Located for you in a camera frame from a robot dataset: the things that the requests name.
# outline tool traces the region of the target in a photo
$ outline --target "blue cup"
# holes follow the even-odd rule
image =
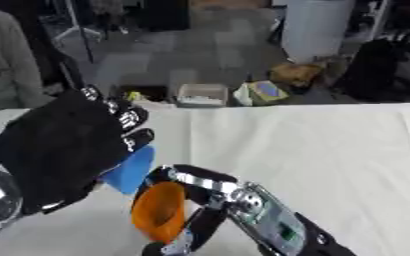
[[[101,180],[121,193],[131,195],[149,173],[154,155],[154,148],[146,146],[129,156],[120,166],[104,174]]]

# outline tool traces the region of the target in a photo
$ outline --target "orange cup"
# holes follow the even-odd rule
[[[156,242],[169,244],[185,225],[185,191],[174,182],[161,182],[135,202],[132,223]]]

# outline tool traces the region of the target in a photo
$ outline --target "black glove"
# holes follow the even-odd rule
[[[100,174],[153,140],[149,129],[133,132],[147,118],[144,109],[103,101],[87,88],[9,123],[0,134],[0,164],[22,193],[22,214],[49,213],[85,198]]]

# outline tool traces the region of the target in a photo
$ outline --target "white trash bin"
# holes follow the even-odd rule
[[[339,53],[354,0],[289,1],[282,47],[297,64]]]

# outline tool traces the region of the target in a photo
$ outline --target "white tablecloth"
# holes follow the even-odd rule
[[[410,256],[410,104],[154,110],[148,126],[154,167],[194,164],[260,182],[359,256]],[[145,239],[129,206],[104,187],[5,230],[0,256],[138,255]],[[228,222],[198,255],[260,254]]]

